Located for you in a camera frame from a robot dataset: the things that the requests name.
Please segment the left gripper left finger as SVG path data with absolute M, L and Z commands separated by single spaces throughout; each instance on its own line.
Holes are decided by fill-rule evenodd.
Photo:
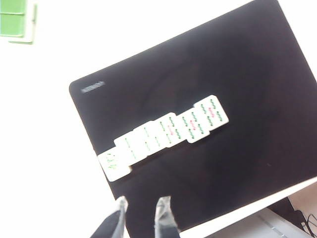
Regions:
M 108 215 L 91 235 L 92 238 L 122 238 L 126 224 L 128 201 L 125 196 L 115 201 L 114 211 Z

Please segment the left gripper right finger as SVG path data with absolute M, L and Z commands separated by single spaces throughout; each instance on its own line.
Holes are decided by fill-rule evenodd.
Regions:
M 158 199 L 155 212 L 155 238 L 180 238 L 170 202 L 171 196 Z

